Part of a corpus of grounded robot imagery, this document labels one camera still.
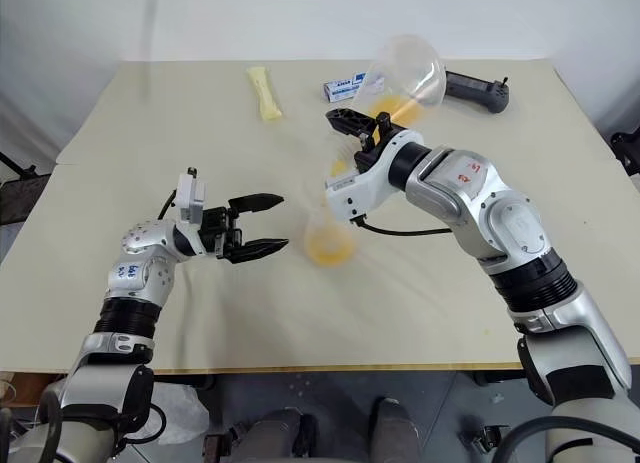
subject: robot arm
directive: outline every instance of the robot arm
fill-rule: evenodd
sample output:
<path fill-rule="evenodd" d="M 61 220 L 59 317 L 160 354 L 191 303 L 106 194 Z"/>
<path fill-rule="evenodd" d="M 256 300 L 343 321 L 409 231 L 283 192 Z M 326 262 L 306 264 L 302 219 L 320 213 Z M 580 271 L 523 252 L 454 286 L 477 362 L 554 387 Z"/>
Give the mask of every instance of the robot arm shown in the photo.
<path fill-rule="evenodd" d="M 387 196 L 404 191 L 410 203 L 446 223 L 491 278 L 523 334 L 518 353 L 529 386 L 555 407 L 553 414 L 640 434 L 640 411 L 627 398 L 626 354 L 551 246 L 530 199 L 507 186 L 483 156 L 429 150 L 418 133 L 391 123 L 386 113 L 374 120 L 338 109 L 327 118 L 362 143 L 354 155 L 357 171 L 327 181 L 336 218 L 358 223 Z M 380 139 L 373 145 L 376 128 Z M 590 448 L 572 446 L 585 436 Z M 633 461 L 628 449 L 606 438 L 567 429 L 548 431 L 547 451 L 554 461 L 617 461 L 618 453 L 624 455 L 620 461 Z"/>
<path fill-rule="evenodd" d="M 173 287 L 176 264 L 205 255 L 241 263 L 288 243 L 261 239 L 243 244 L 236 227 L 240 213 L 267 210 L 281 197 L 250 195 L 229 200 L 229 208 L 204 210 L 204 196 L 204 184 L 190 168 L 175 192 L 179 221 L 146 221 L 124 235 L 93 333 L 84 339 L 67 378 L 45 392 L 53 406 L 59 400 L 59 408 L 46 411 L 48 424 L 14 442 L 10 463 L 38 461 L 47 448 L 53 448 L 52 455 L 46 450 L 51 458 L 57 455 L 61 461 L 103 463 L 134 443 L 126 435 L 144 425 L 152 406 L 153 372 L 145 365 L 153 357 L 155 324 Z M 53 427 L 60 430 L 57 436 Z"/>

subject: yellow package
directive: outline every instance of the yellow package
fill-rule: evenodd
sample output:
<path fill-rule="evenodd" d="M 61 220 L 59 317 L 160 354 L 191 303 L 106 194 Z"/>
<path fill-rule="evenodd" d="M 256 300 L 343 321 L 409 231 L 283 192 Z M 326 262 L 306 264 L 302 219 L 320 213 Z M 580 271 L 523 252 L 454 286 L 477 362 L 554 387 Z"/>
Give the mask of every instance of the yellow package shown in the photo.
<path fill-rule="evenodd" d="M 280 108 L 276 100 L 273 98 L 271 88 L 269 87 L 269 81 L 267 80 L 267 69 L 264 66 L 253 66 L 247 69 L 249 79 L 253 83 L 253 87 L 258 94 L 258 100 L 260 101 L 260 116 L 263 121 L 275 120 L 282 116 Z"/>

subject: white wall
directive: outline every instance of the white wall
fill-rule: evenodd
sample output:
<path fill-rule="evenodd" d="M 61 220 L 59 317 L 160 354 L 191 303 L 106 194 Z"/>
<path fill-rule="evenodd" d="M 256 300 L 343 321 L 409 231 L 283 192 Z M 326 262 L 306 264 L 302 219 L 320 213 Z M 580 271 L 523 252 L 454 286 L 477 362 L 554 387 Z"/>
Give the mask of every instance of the white wall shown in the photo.
<path fill-rule="evenodd" d="M 0 91 L 57 151 L 122 59 L 369 58 L 410 32 L 445 57 L 551 57 L 606 134 L 640 122 L 638 1 L 1 0 Z"/>

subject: black remote controller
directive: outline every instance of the black remote controller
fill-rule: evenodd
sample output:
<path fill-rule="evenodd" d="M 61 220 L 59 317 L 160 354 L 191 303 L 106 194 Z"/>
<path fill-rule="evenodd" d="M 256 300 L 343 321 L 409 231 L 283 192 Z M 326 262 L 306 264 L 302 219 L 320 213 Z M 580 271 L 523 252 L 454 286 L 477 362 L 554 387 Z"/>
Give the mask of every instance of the black remote controller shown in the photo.
<path fill-rule="evenodd" d="M 447 71 L 445 95 L 479 103 L 491 113 L 500 113 L 509 103 L 507 78 L 489 83 L 452 71 Z"/>

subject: white table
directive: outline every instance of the white table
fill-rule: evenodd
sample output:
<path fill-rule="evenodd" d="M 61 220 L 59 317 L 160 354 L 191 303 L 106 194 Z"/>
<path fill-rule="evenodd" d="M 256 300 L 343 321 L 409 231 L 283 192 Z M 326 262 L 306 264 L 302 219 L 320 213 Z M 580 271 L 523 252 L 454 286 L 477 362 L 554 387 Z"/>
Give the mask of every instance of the white table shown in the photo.
<path fill-rule="evenodd" d="M 123 64 L 75 139 L 0 268 L 0 368 L 64 371 L 102 305 L 123 233 L 154 217 L 177 176 L 196 166 L 207 206 L 273 192 L 286 202 L 242 215 L 245 238 L 287 237 L 283 251 L 231 265 L 193 259 L 156 332 L 162 372 L 317 368 L 510 368 L 506 305 L 449 235 L 356 232 L 334 269 L 304 254 L 305 185 L 330 134 L 324 81 L 357 61 L 266 62 L 284 112 L 262 122 L 251 62 Z M 546 61 L 452 61 L 449 69 L 510 77 L 506 111 L 445 100 L 416 126 L 425 142 L 482 153 L 537 204 L 555 248 L 586 282 L 627 352 L 640 360 L 640 196 Z M 441 224 L 401 195 L 372 224 Z"/>

